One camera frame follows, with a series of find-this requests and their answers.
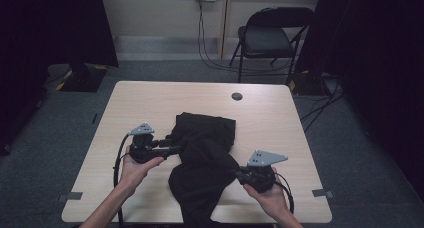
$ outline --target finger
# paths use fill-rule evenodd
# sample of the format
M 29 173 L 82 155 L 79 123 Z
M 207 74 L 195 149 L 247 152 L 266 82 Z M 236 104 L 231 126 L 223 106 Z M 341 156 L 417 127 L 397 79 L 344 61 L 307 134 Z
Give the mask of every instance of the finger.
M 155 157 L 148 162 L 143 164 L 143 167 L 149 171 L 153 167 L 158 166 L 160 163 L 162 163 L 165 159 L 163 157 Z
M 251 197 L 253 197 L 255 199 L 256 199 L 256 197 L 259 196 L 259 193 L 251 185 L 244 184 L 243 185 L 243 188 L 247 191 L 247 194 L 249 194 L 249 196 L 251 196 Z
M 277 175 L 277 168 L 271 167 L 275 174 L 275 180 L 281 183 L 280 177 Z

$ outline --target wall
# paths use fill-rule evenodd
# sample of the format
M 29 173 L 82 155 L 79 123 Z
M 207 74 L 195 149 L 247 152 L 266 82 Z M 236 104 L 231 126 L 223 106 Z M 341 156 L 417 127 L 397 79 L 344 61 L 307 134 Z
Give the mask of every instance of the wall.
M 233 52 L 237 29 L 256 11 L 273 6 L 315 9 L 318 0 L 216 0 L 203 2 L 205 37 Z M 200 18 L 195 0 L 103 0 L 113 36 L 197 38 Z

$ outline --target black chair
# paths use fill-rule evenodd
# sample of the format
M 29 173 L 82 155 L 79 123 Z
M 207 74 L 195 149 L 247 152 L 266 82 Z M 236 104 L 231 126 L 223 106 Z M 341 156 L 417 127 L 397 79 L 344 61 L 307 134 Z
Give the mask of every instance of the black chair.
M 246 26 L 238 29 L 239 43 L 230 61 L 231 66 L 234 58 L 240 57 L 238 82 L 240 83 L 243 72 L 243 57 L 274 58 L 271 64 L 278 58 L 290 58 L 286 79 L 288 85 L 302 32 L 309 26 L 312 17 L 313 11 L 304 7 L 266 8 L 253 14 Z M 289 40 L 283 28 L 300 30 Z

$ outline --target gray carpet floor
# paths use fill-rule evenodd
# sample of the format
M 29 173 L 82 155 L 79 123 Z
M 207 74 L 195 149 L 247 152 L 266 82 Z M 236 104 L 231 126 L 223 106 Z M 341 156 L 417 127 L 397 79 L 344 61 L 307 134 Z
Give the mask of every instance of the gray carpet floor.
M 246 66 L 256 69 L 264 66 L 261 62 Z M 67 65 L 50 67 L 51 79 L 66 69 Z M 57 198 L 71 191 L 120 80 L 235 83 L 237 75 L 199 60 L 122 61 L 120 68 L 108 71 L 96 93 L 56 91 L 60 80 L 47 84 L 41 108 L 11 144 L 11 154 L 0 157 L 0 227 L 72 226 L 61 220 L 65 203 Z M 282 84 L 284 79 L 246 77 L 243 82 Z M 294 96 L 299 117 L 326 102 L 317 101 L 320 98 Z M 393 160 L 365 134 L 360 114 L 346 97 L 328 106 L 306 137 L 322 184 L 335 197 L 329 199 L 333 220 L 305 227 L 424 227 L 422 202 Z

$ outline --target hand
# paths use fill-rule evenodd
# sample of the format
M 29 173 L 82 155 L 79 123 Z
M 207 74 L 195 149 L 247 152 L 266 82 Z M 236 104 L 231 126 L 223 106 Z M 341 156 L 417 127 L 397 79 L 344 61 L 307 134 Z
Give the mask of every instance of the hand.
M 129 150 L 130 147 L 127 146 L 125 153 L 128 154 Z M 124 185 L 130 191 L 129 196 L 132 196 L 135 189 L 147 176 L 149 170 L 158 166 L 163 161 L 163 157 L 155 157 L 144 164 L 139 164 L 130 155 L 124 156 L 121 178 L 118 185 Z
M 155 166 L 158 166 L 164 160 L 163 157 L 156 157 L 149 162 L 139 164 L 133 160 L 130 155 L 124 157 L 121 179 L 118 185 L 97 207 L 97 209 L 80 226 L 82 227 L 107 227 L 113 217 L 118 213 L 119 208 L 124 204 L 128 197 L 132 196 L 135 189 L 147 176 L 147 172 Z
M 274 167 L 272 167 L 272 170 L 274 173 L 277 173 L 277 169 Z M 275 179 L 277 182 L 281 183 L 280 178 L 277 175 L 275 175 Z M 249 194 L 250 197 L 259 202 L 267 215 L 283 227 L 302 227 L 293 214 L 290 213 L 289 208 L 287 207 L 284 190 L 278 185 L 274 184 L 270 190 L 261 194 L 259 194 L 249 184 L 244 184 L 243 188 L 247 191 L 247 194 Z

